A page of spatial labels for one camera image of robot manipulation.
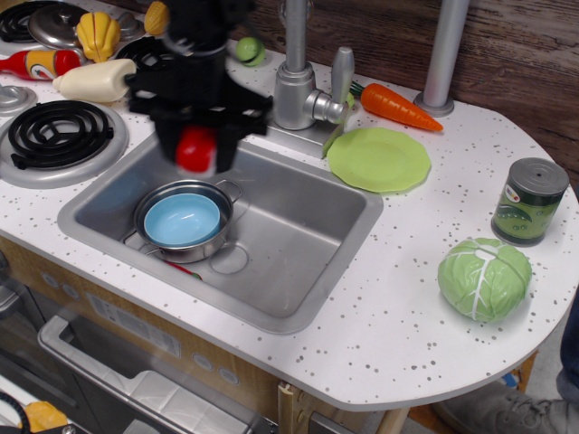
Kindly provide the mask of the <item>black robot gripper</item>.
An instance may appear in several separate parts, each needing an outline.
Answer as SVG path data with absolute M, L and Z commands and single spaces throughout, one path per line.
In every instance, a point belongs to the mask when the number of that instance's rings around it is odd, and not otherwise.
M 239 141 L 267 132 L 272 98 L 230 77 L 224 42 L 201 51 L 164 48 L 154 65 L 139 65 L 126 76 L 129 109 L 150 118 L 165 157 L 174 164 L 185 163 L 187 126 L 216 129 L 216 172 L 230 170 Z

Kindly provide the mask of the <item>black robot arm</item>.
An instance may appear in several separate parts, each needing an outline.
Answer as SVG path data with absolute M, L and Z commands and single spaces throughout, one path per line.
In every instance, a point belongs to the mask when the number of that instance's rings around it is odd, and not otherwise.
M 177 170 L 206 178 L 229 170 L 239 142 L 264 135 L 273 100 L 243 87 L 226 70 L 230 32 L 253 1 L 169 1 L 164 68 L 125 78 L 128 107 L 153 121 L 165 158 Z

